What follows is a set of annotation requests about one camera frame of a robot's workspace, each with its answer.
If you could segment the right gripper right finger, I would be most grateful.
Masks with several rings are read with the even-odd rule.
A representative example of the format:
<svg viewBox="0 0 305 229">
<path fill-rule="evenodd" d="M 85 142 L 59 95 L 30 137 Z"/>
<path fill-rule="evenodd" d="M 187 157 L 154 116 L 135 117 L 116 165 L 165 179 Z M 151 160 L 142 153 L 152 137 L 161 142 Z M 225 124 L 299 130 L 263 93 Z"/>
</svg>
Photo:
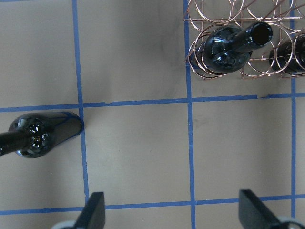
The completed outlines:
<svg viewBox="0 0 305 229">
<path fill-rule="evenodd" d="M 286 228 L 250 189 L 239 190 L 239 221 L 244 229 Z"/>
</svg>

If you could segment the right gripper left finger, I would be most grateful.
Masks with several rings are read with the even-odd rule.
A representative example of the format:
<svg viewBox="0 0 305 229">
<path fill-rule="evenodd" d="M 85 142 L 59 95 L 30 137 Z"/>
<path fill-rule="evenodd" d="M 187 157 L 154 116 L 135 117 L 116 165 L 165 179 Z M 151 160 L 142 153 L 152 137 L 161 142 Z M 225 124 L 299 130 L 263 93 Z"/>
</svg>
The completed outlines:
<svg viewBox="0 0 305 229">
<path fill-rule="evenodd" d="M 103 229 L 105 226 L 105 200 L 103 192 L 93 192 L 77 218 L 75 229 Z"/>
</svg>

